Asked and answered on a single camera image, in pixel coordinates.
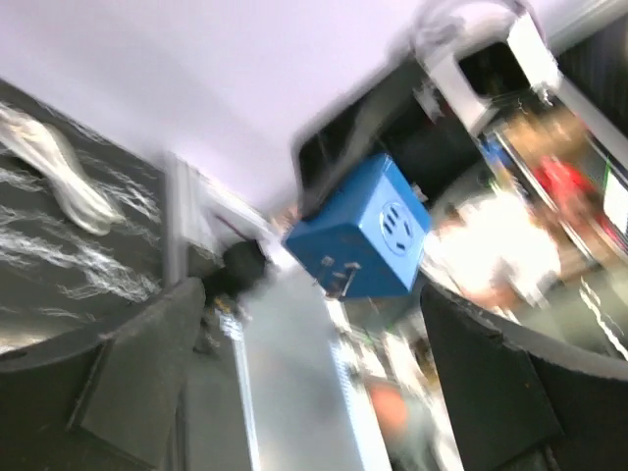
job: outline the white object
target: white object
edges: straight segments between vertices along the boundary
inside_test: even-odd
[[[464,127],[471,134],[477,135],[495,112],[491,110],[489,100],[480,98],[473,91],[460,70],[453,51],[427,57],[425,69]]]
[[[423,377],[421,369],[412,354],[412,349],[406,339],[386,333],[383,343],[388,358],[391,360],[392,372],[396,380],[406,388],[414,392],[423,390],[420,378]]]
[[[530,14],[515,21],[507,43],[533,89],[558,90],[561,81],[558,64]]]
[[[628,190],[612,173],[606,177],[603,209],[610,222],[620,231],[628,229]]]
[[[524,203],[501,192],[472,199],[459,212],[464,226],[428,235],[423,272],[453,292],[481,293],[494,285],[505,264],[512,287],[539,302],[539,285],[559,276],[560,258],[554,240],[532,224]]]
[[[444,471],[464,471],[453,429],[451,428],[451,422],[449,421],[445,398],[440,389],[430,392],[430,409],[436,424],[433,447],[441,469]]]
[[[80,228],[104,236],[125,219],[89,180],[71,145],[54,128],[0,105],[0,142],[48,179],[59,206]]]

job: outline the blue power adapter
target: blue power adapter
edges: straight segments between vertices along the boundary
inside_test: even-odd
[[[410,184],[381,154],[363,162],[316,219],[298,222],[284,245],[329,296],[404,296],[430,227]]]

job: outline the white ceiling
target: white ceiling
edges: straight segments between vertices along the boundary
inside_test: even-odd
[[[387,58],[418,0],[4,0],[0,77],[266,209],[296,132]],[[534,0],[542,23],[580,0]]]

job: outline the outlet socket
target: outlet socket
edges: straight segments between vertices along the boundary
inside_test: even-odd
[[[380,227],[387,246],[395,255],[405,255],[414,242],[412,220],[400,202],[384,206],[380,214]]]

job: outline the coiled cable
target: coiled cable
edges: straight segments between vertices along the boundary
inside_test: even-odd
[[[95,236],[109,233],[125,216],[84,173],[74,149],[51,126],[0,104],[0,142],[41,173],[66,216]]]

